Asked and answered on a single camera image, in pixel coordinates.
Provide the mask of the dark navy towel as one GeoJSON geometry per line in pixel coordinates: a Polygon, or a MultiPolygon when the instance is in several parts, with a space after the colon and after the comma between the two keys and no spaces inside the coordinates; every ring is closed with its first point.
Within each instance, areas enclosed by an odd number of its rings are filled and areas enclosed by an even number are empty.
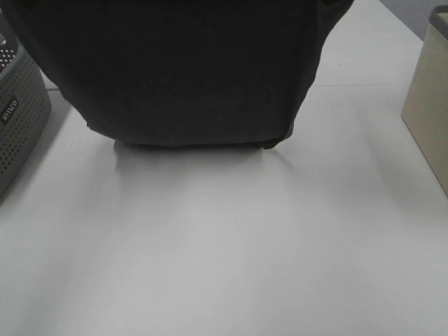
{"type": "Polygon", "coordinates": [[[293,133],[350,1],[2,1],[87,126],[129,144],[258,144],[293,133]]]}

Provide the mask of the beige fabric storage bin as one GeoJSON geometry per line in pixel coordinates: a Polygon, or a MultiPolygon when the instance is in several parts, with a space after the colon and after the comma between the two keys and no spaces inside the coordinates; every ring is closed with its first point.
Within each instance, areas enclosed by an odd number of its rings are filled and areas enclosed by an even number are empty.
{"type": "Polygon", "coordinates": [[[412,134],[447,192],[447,6],[430,12],[428,28],[402,109],[412,134]]]}

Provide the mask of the grey perforated plastic basket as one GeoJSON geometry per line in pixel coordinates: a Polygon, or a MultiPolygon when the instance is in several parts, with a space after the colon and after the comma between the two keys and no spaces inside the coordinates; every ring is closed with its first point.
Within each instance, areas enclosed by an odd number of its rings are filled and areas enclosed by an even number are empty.
{"type": "Polygon", "coordinates": [[[41,70],[1,15],[1,196],[39,140],[51,112],[41,70]]]}

